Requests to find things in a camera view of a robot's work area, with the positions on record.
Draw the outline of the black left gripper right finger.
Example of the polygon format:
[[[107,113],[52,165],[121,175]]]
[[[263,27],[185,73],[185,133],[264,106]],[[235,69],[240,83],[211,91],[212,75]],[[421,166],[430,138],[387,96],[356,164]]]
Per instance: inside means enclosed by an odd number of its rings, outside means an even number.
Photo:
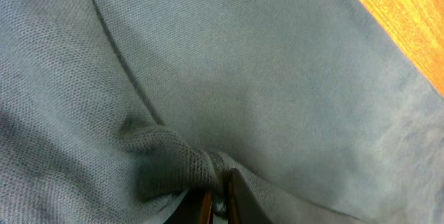
[[[227,174],[227,211],[229,224],[272,224],[249,189],[241,172]]]

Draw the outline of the blue polo shirt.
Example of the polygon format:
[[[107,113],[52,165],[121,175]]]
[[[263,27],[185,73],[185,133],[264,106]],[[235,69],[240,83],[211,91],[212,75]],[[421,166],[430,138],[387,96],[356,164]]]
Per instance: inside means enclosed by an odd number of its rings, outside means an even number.
[[[1,222],[442,223],[443,97],[358,0],[1,0]]]

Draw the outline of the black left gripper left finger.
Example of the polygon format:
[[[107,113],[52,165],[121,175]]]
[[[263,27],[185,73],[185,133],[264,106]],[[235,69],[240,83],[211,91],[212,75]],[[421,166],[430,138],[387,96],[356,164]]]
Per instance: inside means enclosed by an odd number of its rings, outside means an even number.
[[[188,191],[164,224],[212,224],[211,191],[203,189]]]

